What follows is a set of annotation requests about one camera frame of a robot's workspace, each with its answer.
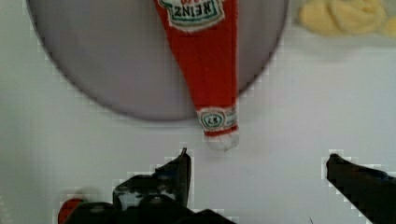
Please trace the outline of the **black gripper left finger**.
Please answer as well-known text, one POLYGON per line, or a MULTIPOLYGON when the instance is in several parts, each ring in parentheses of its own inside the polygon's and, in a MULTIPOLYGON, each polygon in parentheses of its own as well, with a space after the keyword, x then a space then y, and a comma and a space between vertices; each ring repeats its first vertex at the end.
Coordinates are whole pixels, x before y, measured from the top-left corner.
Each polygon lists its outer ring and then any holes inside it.
POLYGON ((117 185, 112 201, 84 199, 64 224, 236 224, 219 213, 188 207, 191 157, 187 150, 151 175, 135 175, 117 185))

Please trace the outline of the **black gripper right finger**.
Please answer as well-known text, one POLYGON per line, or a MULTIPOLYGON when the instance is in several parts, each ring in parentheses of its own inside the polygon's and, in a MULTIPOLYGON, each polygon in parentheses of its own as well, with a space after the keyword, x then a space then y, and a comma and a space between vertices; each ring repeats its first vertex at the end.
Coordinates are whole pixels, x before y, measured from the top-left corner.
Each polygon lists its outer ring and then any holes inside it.
POLYGON ((395 178, 331 154, 327 180, 373 224, 395 224, 395 178))

